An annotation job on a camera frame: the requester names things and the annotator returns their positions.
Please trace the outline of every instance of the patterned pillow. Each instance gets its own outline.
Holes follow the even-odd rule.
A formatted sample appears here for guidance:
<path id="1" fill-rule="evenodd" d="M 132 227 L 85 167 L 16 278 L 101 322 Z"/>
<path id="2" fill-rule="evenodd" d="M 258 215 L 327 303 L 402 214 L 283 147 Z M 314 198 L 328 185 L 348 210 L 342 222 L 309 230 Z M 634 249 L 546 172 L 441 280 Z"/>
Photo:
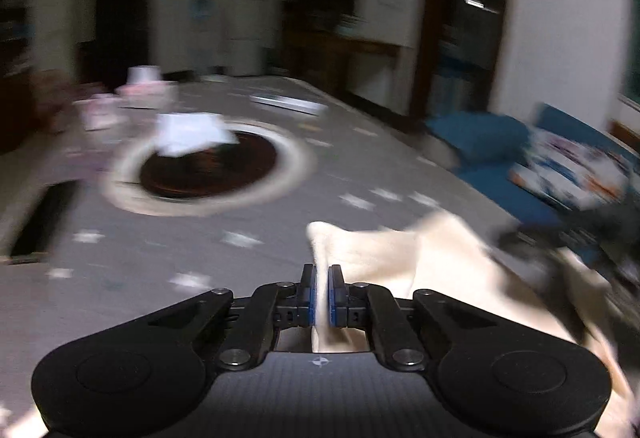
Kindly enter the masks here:
<path id="1" fill-rule="evenodd" d="M 630 164 L 617 154 L 533 128 L 525 157 L 511 181 L 548 202 L 584 210 L 625 195 Z"/>

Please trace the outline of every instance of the beige cloth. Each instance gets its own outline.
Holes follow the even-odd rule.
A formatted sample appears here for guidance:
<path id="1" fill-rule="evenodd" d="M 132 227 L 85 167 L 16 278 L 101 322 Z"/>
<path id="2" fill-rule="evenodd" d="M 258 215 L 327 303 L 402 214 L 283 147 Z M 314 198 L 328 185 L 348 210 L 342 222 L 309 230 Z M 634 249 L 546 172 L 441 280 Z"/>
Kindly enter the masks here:
<path id="1" fill-rule="evenodd" d="M 328 319 L 328 268 L 339 264 L 347 283 L 366 281 L 389 288 L 395 297 L 410 298 L 429 288 L 482 310 L 567 341 L 571 335 L 519 278 L 491 259 L 486 246 L 459 217 L 437 211 L 404 231 L 348 232 L 314 222 L 308 237 L 316 262 L 315 352 L 368 349 L 360 330 L 331 328 Z M 596 431 L 602 438 L 632 435 L 632 391 L 616 361 L 604 294 L 607 283 L 568 250 L 561 252 L 569 299 L 587 331 L 586 346 L 607 366 L 612 377 L 611 399 Z"/>

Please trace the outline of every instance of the doorway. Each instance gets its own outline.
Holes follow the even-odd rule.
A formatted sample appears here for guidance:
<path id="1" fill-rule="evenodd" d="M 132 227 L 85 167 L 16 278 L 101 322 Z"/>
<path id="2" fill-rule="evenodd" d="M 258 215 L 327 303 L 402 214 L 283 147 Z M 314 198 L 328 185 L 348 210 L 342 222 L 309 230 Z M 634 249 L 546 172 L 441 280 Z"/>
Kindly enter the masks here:
<path id="1" fill-rule="evenodd" d="M 149 64 L 150 0 L 95 0 L 93 80 L 111 91 L 127 82 L 130 66 Z"/>
<path id="2" fill-rule="evenodd" d="M 486 111 L 506 0 L 425 0 L 410 103 L 415 122 Z"/>

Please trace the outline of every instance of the chair backrest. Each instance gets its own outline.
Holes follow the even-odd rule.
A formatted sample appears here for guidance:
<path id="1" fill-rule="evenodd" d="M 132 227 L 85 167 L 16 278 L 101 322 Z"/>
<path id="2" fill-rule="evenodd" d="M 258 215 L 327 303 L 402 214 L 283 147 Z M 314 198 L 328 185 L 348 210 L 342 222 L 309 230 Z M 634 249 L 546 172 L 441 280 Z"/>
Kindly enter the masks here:
<path id="1" fill-rule="evenodd" d="M 541 106 L 536 127 L 564 136 L 580 144 L 592 145 L 593 147 L 619 154 L 631 162 L 635 168 L 638 167 L 640 162 L 637 153 L 630 152 L 613 138 L 609 138 L 606 134 L 548 104 Z"/>

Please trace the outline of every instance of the metal bolt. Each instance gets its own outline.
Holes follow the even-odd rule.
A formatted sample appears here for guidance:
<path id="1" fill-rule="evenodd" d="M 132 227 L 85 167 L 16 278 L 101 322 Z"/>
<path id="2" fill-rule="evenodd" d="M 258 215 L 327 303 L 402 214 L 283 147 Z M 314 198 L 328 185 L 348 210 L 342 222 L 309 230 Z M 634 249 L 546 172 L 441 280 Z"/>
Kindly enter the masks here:
<path id="1" fill-rule="evenodd" d="M 228 366 L 242 366 L 251 360 L 249 352 L 239 348 L 230 348 L 220 353 L 220 362 Z"/>
<path id="2" fill-rule="evenodd" d="M 408 348 L 398 350 L 391 356 L 393 360 L 402 366 L 414 366 L 415 364 L 420 364 L 424 359 L 424 354 L 422 352 L 419 352 L 418 350 L 410 350 Z"/>

